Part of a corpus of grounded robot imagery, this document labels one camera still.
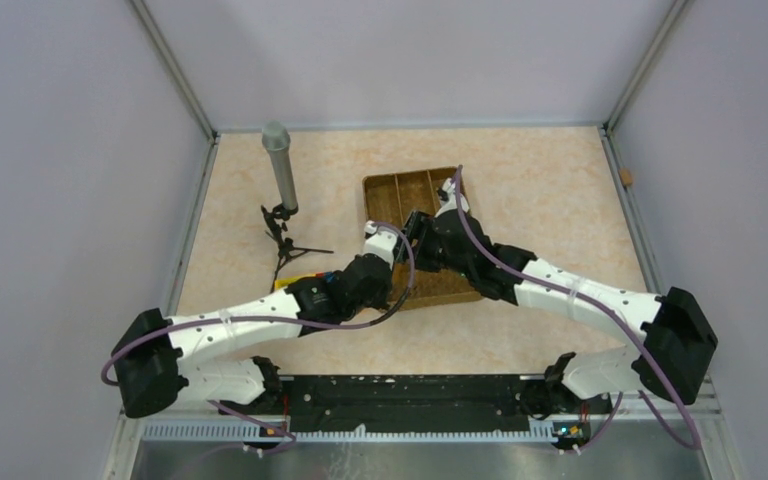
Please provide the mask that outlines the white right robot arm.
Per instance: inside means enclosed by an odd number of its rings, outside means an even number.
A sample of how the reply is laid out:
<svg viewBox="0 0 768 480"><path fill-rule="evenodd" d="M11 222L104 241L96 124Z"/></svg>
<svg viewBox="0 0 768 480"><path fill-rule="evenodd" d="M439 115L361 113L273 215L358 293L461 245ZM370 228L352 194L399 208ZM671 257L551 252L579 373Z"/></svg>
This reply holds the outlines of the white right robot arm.
<svg viewBox="0 0 768 480"><path fill-rule="evenodd" d="M602 352L564 354L547 368L554 409L572 412L586 399L638 390L685 406L696 402L718 338L692 293L634 292L576 275L492 242L453 179L438 195L436 213L414 210L405 223L418 269L452 271L485 298L560 314L620 341Z"/></svg>

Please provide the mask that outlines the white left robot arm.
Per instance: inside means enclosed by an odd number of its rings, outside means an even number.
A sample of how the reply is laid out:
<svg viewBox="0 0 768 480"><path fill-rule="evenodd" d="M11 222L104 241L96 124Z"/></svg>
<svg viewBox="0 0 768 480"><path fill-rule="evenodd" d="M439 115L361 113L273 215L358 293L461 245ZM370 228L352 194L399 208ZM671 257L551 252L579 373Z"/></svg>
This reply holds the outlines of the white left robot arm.
<svg viewBox="0 0 768 480"><path fill-rule="evenodd" d="M170 407L226 401L268 413L279 404L280 380L266 360L221 362L263 342L382 323L398 261L415 264L405 233L368 222L360 254L342 270L303 277L259 299L190 316L141 312L111 351L102 381L118 388L124 413L144 418Z"/></svg>

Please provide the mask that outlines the woven wicker divided tray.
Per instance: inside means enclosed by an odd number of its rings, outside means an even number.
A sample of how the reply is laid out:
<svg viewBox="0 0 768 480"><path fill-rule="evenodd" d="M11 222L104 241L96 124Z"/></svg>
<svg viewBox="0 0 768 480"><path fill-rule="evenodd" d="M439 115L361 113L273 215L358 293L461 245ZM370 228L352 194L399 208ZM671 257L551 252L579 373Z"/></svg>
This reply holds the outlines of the woven wicker divided tray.
<svg viewBox="0 0 768 480"><path fill-rule="evenodd" d="M413 224L418 218L438 211L441 207L438 191L455 173L456 168L448 166L367 176L362 180L366 217L406 228L408 236L417 242L418 232ZM481 295L468 281L452 271L418 270L401 309L416 310L480 299Z"/></svg>

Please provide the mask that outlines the yellow green window block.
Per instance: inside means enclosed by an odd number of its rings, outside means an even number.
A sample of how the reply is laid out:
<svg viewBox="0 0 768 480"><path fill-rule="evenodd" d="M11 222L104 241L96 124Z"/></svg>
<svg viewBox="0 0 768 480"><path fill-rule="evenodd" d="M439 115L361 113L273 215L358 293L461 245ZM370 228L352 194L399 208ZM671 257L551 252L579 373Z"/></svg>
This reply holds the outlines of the yellow green window block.
<svg viewBox="0 0 768 480"><path fill-rule="evenodd" d="M299 275L299 276L291 276L291 277L276 279L273 281L273 290L286 288L289 285L292 285L293 283L298 282L299 280L302 280L304 278L309 278L309 275Z"/></svg>

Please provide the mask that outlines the grey microphone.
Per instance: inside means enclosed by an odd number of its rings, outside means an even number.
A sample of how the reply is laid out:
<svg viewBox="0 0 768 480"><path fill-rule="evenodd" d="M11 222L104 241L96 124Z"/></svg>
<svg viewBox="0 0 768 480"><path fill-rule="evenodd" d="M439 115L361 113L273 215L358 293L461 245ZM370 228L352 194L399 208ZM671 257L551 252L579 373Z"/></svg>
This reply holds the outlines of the grey microphone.
<svg viewBox="0 0 768 480"><path fill-rule="evenodd" d="M290 134L281 122L273 120L263 127L261 142L272 165L281 205L293 215L298 211L298 199L290 159Z"/></svg>

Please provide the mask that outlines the small brown corner object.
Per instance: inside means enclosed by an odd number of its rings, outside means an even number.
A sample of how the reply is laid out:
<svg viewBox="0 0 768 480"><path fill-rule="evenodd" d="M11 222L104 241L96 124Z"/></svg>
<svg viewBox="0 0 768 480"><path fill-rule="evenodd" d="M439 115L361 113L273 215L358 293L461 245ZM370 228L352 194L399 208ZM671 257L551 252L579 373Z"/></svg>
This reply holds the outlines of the small brown corner object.
<svg viewBox="0 0 768 480"><path fill-rule="evenodd" d="M619 169L618 175L619 175L620 183L623 188L628 188L633 184L634 182L633 175L629 169L627 168Z"/></svg>

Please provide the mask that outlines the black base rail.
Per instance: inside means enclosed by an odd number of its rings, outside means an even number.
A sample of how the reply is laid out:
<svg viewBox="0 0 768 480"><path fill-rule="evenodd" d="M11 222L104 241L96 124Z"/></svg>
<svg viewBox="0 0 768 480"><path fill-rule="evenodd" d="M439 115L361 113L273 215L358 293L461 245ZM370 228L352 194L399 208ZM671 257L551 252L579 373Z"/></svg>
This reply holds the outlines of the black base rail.
<svg viewBox="0 0 768 480"><path fill-rule="evenodd" d="M247 415L279 415L294 432L525 432L555 415L606 414L604 395L582 400L532 375L298 375L273 384Z"/></svg>

